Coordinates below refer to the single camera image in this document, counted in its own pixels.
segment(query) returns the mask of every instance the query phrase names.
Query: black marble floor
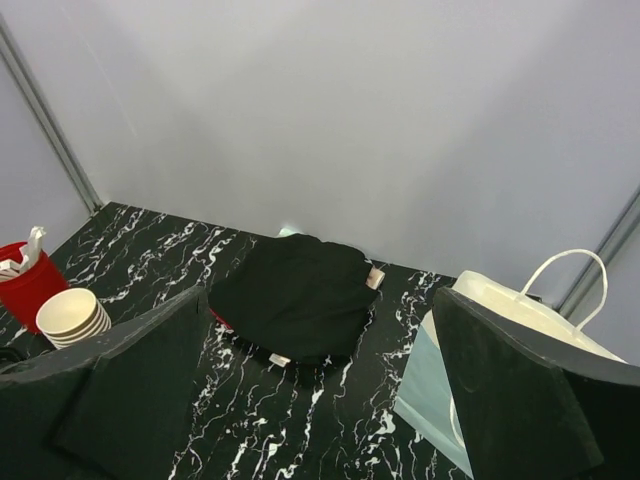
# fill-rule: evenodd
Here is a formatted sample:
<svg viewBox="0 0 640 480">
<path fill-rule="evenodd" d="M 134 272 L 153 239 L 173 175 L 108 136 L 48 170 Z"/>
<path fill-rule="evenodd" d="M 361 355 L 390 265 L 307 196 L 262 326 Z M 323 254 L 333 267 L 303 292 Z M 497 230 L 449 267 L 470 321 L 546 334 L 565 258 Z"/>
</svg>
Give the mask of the black marble floor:
<svg viewBox="0 0 640 480">
<path fill-rule="evenodd" d="M 111 203 L 52 258 L 70 284 L 96 293 L 117 324 L 224 278 L 257 238 Z M 378 266 L 386 272 L 382 294 L 349 361 L 281 369 L 212 326 L 169 479 L 467 478 L 392 410 L 420 321 L 436 288 L 451 279 Z M 0 345 L 29 356 L 52 349 L 4 310 Z"/>
</svg>

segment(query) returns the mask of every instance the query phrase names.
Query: red cup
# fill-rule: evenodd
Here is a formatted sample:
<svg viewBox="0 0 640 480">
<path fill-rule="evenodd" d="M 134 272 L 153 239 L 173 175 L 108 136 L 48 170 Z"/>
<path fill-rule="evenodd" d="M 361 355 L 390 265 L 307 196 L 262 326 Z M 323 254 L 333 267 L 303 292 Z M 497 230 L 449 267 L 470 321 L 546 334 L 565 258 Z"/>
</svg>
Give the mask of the red cup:
<svg viewBox="0 0 640 480">
<path fill-rule="evenodd" d="M 17 242 L 0 248 L 0 261 L 11 259 L 20 263 L 20 247 L 27 242 Z M 36 314 L 44 302 L 69 288 L 60 271 L 46 253 L 40 252 L 36 264 L 22 275 L 0 282 L 0 301 L 27 330 L 40 333 L 36 326 Z"/>
</svg>

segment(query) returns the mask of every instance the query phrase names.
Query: white paper bowl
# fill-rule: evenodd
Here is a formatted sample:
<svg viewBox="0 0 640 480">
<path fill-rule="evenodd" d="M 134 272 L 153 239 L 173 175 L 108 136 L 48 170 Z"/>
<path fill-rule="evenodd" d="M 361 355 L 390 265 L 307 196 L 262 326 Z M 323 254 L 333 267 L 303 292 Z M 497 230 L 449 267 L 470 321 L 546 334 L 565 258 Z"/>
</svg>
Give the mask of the white paper bowl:
<svg viewBox="0 0 640 480">
<path fill-rule="evenodd" d="M 38 310 L 36 325 L 47 337 L 74 336 L 95 320 L 98 299 L 86 288 L 70 288 L 47 300 Z"/>
<path fill-rule="evenodd" d="M 101 316 L 96 322 L 94 322 L 92 328 L 86 331 L 83 335 L 74 337 L 69 340 L 54 340 L 52 338 L 49 338 L 49 341 L 51 341 L 54 347 L 60 350 L 62 348 L 70 347 L 71 345 L 78 343 L 79 341 L 84 340 L 86 338 L 90 338 L 95 335 L 99 335 L 103 332 L 106 332 L 110 328 L 111 328 L 111 320 L 109 319 L 109 317 Z"/>
</svg>

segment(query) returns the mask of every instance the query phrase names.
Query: clothing label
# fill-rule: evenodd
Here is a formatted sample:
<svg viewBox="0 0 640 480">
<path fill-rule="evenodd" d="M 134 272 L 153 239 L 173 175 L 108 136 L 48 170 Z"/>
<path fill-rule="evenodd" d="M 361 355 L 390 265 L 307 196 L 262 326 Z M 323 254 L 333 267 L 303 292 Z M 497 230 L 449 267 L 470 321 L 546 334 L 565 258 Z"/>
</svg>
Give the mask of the clothing label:
<svg viewBox="0 0 640 480">
<path fill-rule="evenodd" d="M 276 355 L 275 353 L 271 354 L 271 356 L 269 357 L 269 360 L 271 360 L 271 363 L 275 363 L 276 365 L 282 368 L 286 367 L 287 363 L 291 361 L 287 357 L 281 357 L 280 355 Z"/>
<path fill-rule="evenodd" d="M 385 273 L 382 270 L 378 270 L 376 267 L 371 267 L 371 272 L 367 278 L 367 286 L 373 290 L 377 290 L 384 280 Z"/>
</svg>

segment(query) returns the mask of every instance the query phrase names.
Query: white wall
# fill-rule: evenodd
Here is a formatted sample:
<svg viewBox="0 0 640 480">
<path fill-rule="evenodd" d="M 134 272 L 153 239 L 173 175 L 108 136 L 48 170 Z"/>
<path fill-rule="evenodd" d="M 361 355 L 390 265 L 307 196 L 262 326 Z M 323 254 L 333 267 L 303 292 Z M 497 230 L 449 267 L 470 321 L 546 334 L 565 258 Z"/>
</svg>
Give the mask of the white wall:
<svg viewBox="0 0 640 480">
<path fill-rule="evenodd" d="M 0 58 L 0 245 L 47 230 L 44 249 L 59 247 L 89 218 L 20 90 Z"/>
<path fill-rule="evenodd" d="M 103 199 L 520 286 L 595 248 L 640 179 L 638 2 L 0 11 Z M 582 264 L 534 290 L 558 300 Z"/>
</svg>

